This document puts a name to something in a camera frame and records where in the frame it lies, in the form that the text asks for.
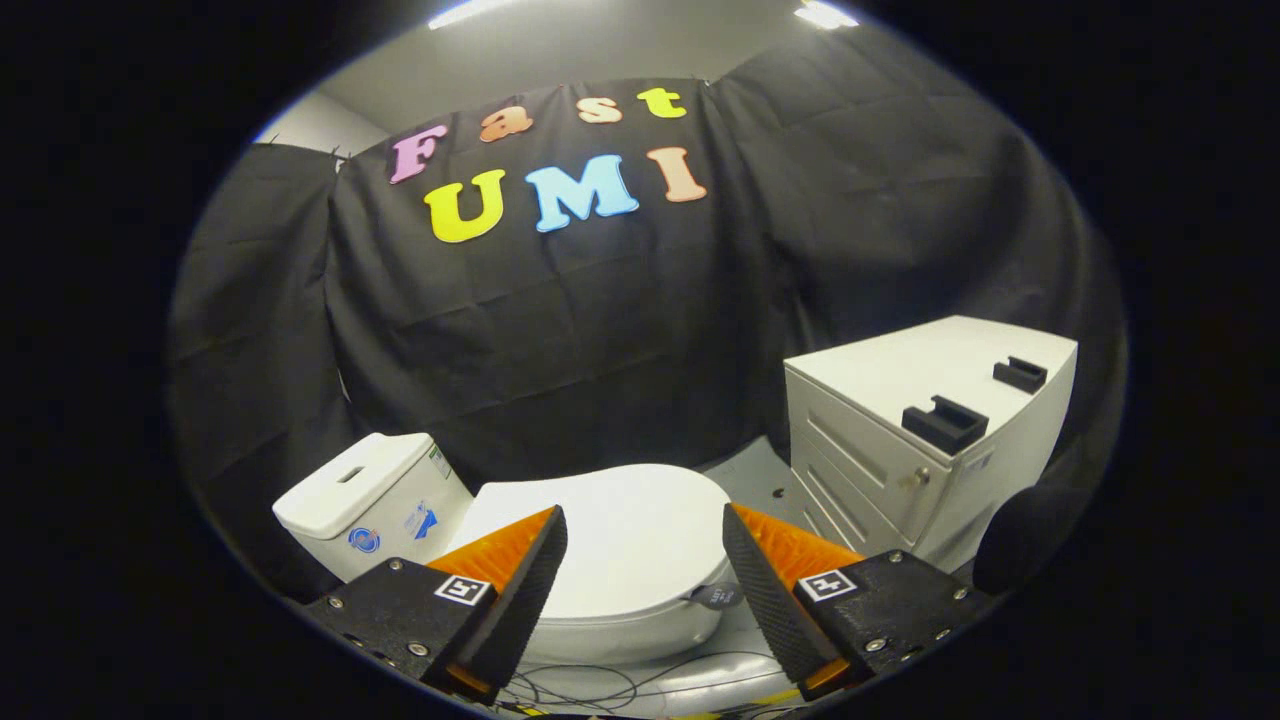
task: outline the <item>white toilet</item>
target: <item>white toilet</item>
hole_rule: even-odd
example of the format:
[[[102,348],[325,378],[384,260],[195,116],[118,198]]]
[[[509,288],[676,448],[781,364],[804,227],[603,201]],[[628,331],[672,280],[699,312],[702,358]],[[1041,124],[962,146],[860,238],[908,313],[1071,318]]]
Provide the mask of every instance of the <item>white toilet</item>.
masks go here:
[[[525,662],[621,664],[701,643],[721,612],[689,600],[731,577],[728,496],[673,465],[488,483],[472,497],[426,433],[370,434],[282,496],[273,511],[349,582],[389,557],[431,560],[559,505],[568,546]]]

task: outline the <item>wall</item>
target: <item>wall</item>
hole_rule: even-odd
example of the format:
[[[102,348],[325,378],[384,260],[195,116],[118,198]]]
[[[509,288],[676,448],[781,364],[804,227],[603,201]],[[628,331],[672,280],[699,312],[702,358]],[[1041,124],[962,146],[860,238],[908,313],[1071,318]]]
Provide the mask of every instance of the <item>wall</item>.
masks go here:
[[[297,145],[337,154],[356,155],[390,136],[364,115],[353,113],[324,92],[310,92],[276,118],[255,142]]]
[[[800,0],[524,0],[435,31],[424,22],[316,90],[401,133],[444,113],[558,83],[714,81],[769,47],[826,32],[795,17],[799,6]],[[434,14],[424,10],[422,18]]]

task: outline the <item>ceiling light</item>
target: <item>ceiling light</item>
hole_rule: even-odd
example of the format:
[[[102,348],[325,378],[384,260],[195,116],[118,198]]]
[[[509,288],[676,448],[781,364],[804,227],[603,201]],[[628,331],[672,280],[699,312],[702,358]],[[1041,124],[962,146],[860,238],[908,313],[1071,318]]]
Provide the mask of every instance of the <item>ceiling light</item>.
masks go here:
[[[855,27],[858,24],[858,20],[826,3],[806,1],[804,8],[796,10],[796,15],[823,29],[836,29],[841,26]]]
[[[428,20],[426,27],[430,29],[440,29],[444,26],[453,24],[458,20],[465,20],[471,15],[477,15],[485,10],[492,10],[494,8],[507,5],[512,0],[468,0],[456,8],[451,8],[439,15],[435,15]]]

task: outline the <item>white cabinet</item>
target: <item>white cabinet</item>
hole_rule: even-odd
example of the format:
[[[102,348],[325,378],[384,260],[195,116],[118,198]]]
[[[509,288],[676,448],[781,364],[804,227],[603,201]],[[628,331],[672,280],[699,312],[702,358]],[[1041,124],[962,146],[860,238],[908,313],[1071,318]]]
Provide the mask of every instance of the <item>white cabinet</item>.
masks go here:
[[[1043,471],[1075,356],[1068,338],[952,316],[788,359],[791,495],[805,529],[955,570]]]

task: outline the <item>toilet tank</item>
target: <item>toilet tank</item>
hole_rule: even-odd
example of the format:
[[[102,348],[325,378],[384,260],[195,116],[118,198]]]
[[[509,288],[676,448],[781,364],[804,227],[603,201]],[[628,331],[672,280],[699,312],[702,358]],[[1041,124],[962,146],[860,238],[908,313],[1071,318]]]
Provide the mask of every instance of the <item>toilet tank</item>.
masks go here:
[[[302,547],[347,583],[389,557],[444,553],[472,496],[426,433],[371,433],[271,506]]]

